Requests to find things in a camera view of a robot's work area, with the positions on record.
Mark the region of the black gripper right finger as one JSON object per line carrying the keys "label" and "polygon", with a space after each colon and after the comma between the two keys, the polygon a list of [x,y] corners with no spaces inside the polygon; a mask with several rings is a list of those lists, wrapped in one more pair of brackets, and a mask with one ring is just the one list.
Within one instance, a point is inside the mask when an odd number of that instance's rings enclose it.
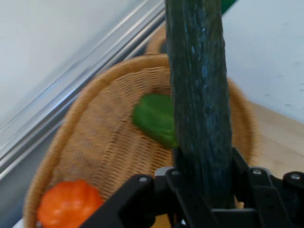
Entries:
{"label": "black gripper right finger", "polygon": [[282,179],[266,168],[249,167],[236,148],[232,149],[233,191],[245,208],[254,209],[261,228],[304,226],[304,174],[286,173]]}

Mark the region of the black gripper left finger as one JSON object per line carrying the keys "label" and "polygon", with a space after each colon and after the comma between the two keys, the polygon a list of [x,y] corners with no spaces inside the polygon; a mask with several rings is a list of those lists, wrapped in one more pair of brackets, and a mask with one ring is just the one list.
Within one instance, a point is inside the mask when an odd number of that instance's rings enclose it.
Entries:
{"label": "black gripper left finger", "polygon": [[132,176],[81,227],[149,228],[158,215],[168,214],[172,224],[185,220],[188,228],[212,228],[214,216],[180,169],[183,155],[173,150],[175,167],[164,175]]}

